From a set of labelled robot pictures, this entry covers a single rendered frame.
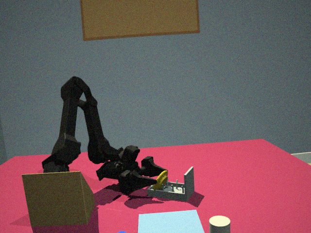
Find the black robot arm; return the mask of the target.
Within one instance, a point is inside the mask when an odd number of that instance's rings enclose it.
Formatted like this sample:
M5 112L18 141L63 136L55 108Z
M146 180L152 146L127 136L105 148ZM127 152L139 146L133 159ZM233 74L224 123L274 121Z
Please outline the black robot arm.
M79 99L84 93L86 101ZM52 149L51 156L42 161L43 173L70 172L69 164L81 154L81 142L75 138L77 107L85 114L86 127L89 137L88 157L94 164L104 163L97 171L101 181L103 178L115 179L114 170L119 163L124 168L129 168L135 162L140 149L136 146L127 146L115 149L110 146L104 137L97 101L92 96L89 86L79 77L72 76L61 87L63 99L62 119L59 137ZM110 161L108 161L110 160Z

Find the grey dish rack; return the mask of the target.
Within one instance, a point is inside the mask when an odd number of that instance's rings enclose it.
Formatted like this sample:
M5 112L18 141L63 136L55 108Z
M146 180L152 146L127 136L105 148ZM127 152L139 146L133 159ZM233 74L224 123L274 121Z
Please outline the grey dish rack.
M169 180L169 179L168 179ZM194 172L193 166L184 174L184 183L166 182L165 185L162 185L162 188L158 190L153 189L154 185L147 189L147 194L150 197L164 198L164 199L173 199L173 200L182 200L188 201L191 195L194 193Z

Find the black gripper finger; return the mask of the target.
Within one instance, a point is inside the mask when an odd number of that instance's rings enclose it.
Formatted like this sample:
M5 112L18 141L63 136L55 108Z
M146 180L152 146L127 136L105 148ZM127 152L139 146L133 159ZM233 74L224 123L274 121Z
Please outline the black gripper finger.
M157 184L157 180L140 176L135 170L129 174L130 184L131 184L131 192L134 192L138 189L148 187L154 184Z
M150 159L148 163L149 163L149 178L159 176L163 171L167 170L160 166L155 165L153 159Z

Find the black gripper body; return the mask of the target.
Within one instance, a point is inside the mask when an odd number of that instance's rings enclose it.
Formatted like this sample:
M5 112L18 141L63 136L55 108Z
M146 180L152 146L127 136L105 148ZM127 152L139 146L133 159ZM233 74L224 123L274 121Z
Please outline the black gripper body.
M133 163L129 165L129 168L124 168L117 163L114 175L116 180L119 182L120 191L123 194L129 194L131 192L131 184L129 174L132 171L136 171L140 176L144 175L146 177L149 176L149 163L148 161L153 159L152 156L147 156L141 161L141 168L139 168L138 163ZM154 159L153 159L154 160ZM128 187L129 186L129 187Z

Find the beige cylinder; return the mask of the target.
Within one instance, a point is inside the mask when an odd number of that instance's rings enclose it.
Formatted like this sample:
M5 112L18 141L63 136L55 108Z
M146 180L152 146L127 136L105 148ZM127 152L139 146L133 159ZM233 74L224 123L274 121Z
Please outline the beige cylinder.
M230 233L230 219L225 216L213 216L209 219L209 233Z

